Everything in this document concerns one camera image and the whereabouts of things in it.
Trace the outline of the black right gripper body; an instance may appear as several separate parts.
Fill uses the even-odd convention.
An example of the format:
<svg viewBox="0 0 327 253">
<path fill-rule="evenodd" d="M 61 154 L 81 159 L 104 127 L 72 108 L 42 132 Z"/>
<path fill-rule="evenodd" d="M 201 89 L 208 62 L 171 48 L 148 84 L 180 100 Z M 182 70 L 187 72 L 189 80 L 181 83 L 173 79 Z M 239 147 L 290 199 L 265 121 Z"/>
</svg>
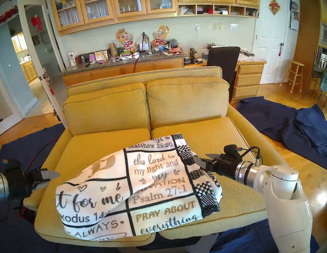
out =
<svg viewBox="0 0 327 253">
<path fill-rule="evenodd" d="M 209 172 L 215 172 L 220 176 L 225 176 L 232 180 L 236 180 L 236 170 L 242 162 L 242 156 L 235 152 L 233 154 L 220 154 L 220 158 L 211 160 L 211 169 Z"/>
</svg>

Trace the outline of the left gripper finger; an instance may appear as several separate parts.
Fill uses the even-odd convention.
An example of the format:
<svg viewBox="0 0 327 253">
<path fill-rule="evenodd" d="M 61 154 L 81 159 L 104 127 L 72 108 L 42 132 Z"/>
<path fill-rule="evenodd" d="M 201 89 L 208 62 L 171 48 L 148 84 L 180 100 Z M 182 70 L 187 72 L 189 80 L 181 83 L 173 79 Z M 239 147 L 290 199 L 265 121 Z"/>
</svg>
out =
<svg viewBox="0 0 327 253">
<path fill-rule="evenodd" d="M 44 188 L 46 188 L 48 185 L 49 185 L 49 183 L 50 183 L 50 179 L 47 179 L 47 180 L 44 180 L 44 181 L 35 181 L 34 183 L 33 183 L 33 189 L 34 189 L 34 191 L 39 191 L 39 190 L 42 190 L 42 189 L 44 189 Z"/>
<path fill-rule="evenodd" d="M 51 181 L 51 180 L 54 180 L 54 179 L 60 177 L 60 173 L 58 173 L 54 170 L 42 170 L 42 171 L 40 171 L 40 173 L 41 173 L 41 180 L 43 182 Z"/>
</svg>

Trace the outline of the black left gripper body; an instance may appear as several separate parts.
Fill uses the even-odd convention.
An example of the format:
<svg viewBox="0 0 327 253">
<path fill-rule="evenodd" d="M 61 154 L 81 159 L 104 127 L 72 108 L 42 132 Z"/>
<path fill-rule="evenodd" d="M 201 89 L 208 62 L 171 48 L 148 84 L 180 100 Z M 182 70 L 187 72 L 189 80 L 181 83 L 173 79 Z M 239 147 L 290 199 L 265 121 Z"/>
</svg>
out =
<svg viewBox="0 0 327 253">
<path fill-rule="evenodd" d="M 40 168 L 27 173 L 21 169 L 5 171 L 8 183 L 8 199 L 27 198 L 34 190 L 40 189 L 44 183 L 41 171 Z"/>
</svg>

